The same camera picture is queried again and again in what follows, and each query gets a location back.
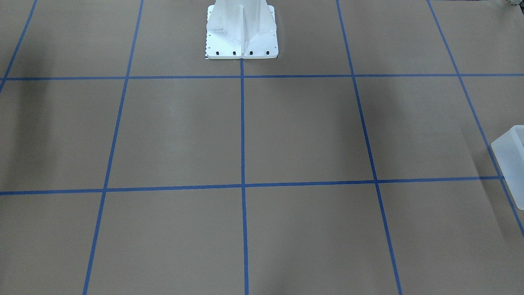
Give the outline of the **translucent white plastic box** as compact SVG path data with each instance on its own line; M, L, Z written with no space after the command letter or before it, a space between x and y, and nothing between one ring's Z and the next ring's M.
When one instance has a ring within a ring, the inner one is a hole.
M515 125L494 140L491 148L518 209L524 209L524 126Z

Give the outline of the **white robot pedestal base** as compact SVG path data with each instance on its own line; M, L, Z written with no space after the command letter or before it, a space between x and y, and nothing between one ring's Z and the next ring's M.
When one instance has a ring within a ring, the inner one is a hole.
M275 8L265 0L217 0L207 7L207 59L279 56Z

